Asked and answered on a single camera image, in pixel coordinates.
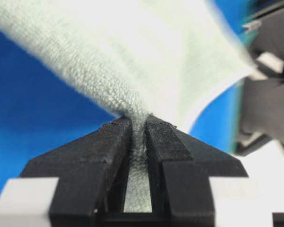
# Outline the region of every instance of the blue background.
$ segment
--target blue background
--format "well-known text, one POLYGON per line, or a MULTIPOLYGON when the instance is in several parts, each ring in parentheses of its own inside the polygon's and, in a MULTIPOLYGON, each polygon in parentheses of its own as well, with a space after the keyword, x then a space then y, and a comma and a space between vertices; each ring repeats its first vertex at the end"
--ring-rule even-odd
MULTIPOLYGON (((216 0, 235 32, 244 0, 216 0)), ((231 87, 202 113, 191 135, 230 151, 237 92, 231 87)), ((26 162, 97 130, 113 117, 75 92, 0 33, 0 191, 26 162)))

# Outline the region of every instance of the terry cloth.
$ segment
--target terry cloth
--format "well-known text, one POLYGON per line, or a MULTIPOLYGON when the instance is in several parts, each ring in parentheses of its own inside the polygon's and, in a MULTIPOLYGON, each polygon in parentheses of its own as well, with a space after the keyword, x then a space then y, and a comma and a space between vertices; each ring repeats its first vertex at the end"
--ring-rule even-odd
POLYGON ((251 71, 213 8, 206 0, 0 0, 0 31, 78 92, 132 120, 125 211, 151 210, 147 115, 188 132, 209 102, 251 71))

